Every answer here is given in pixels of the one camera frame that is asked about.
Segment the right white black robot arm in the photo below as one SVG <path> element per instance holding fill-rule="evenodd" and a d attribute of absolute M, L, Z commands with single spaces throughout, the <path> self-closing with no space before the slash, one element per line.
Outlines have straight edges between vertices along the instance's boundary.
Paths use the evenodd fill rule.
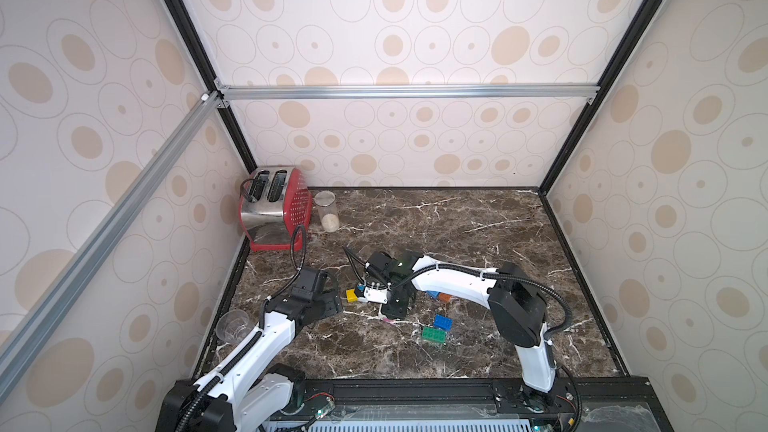
<path fill-rule="evenodd" d="M 402 319 L 416 292 L 437 292 L 478 304 L 491 312 L 500 336 L 516 350 L 522 380 L 530 392 L 551 393 L 556 377 L 552 337 L 570 327 L 573 313 L 550 287 L 530 279 L 516 264 L 476 268 L 409 252 L 398 259 L 376 252 L 349 256 L 366 301 L 389 319 Z"/>

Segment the dark blue lego brick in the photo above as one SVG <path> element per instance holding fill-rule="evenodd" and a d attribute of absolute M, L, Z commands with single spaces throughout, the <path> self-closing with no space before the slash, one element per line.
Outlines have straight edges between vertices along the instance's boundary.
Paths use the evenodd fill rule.
<path fill-rule="evenodd" d="M 433 325 L 439 330 L 448 332 L 452 329 L 453 321 L 446 316 L 437 314 L 434 318 Z"/>

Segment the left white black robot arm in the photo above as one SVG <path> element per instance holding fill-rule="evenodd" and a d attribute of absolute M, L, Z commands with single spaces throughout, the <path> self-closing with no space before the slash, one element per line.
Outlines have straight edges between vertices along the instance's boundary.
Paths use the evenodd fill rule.
<path fill-rule="evenodd" d="M 206 375 L 180 380 L 165 396 L 157 431 L 255 431 L 278 412 L 305 408 L 306 375 L 273 359 L 303 327 L 342 312 L 329 274 L 304 267 L 266 301 L 260 324 Z"/>

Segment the yellow lego brick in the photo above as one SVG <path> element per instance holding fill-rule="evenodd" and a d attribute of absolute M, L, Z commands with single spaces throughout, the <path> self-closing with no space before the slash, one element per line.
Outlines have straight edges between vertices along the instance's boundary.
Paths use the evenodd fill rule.
<path fill-rule="evenodd" d="M 359 300 L 356 289 L 348 289 L 346 292 L 346 300 L 348 303 L 354 303 Z"/>

